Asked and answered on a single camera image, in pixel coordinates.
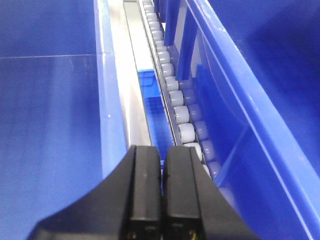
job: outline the blue panel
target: blue panel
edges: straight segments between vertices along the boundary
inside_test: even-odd
[[[93,0],[0,4],[0,57],[95,54]]]
[[[194,48],[198,26],[189,10],[186,11],[183,36],[180,48],[178,65],[176,68],[176,80],[188,80],[191,69],[191,59]]]
[[[180,88],[216,183],[262,239],[320,239],[320,1],[184,0],[171,18],[168,49],[189,65]]]
[[[178,13],[181,0],[169,0],[166,13],[166,25],[164,33],[164,45],[174,44],[175,33],[177,29]]]
[[[160,20],[162,23],[166,22],[168,1],[169,0],[160,0]]]
[[[102,180],[95,56],[0,59],[0,239]]]

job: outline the blue crate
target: blue crate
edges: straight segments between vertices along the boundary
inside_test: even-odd
[[[158,148],[161,158],[161,169],[163,169],[167,151],[174,145],[173,138],[162,103],[155,71],[153,69],[139,70],[138,75],[152,144]]]
[[[215,183],[262,239],[320,239],[320,1],[169,0],[165,21]]]

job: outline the blue bin wall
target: blue bin wall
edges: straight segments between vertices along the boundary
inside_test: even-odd
[[[1,240],[26,239],[125,154],[110,28],[95,32],[97,2],[0,4]],[[108,54],[96,51],[96,34]]]
[[[320,238],[319,5],[168,1],[165,43],[214,181],[262,239]]]

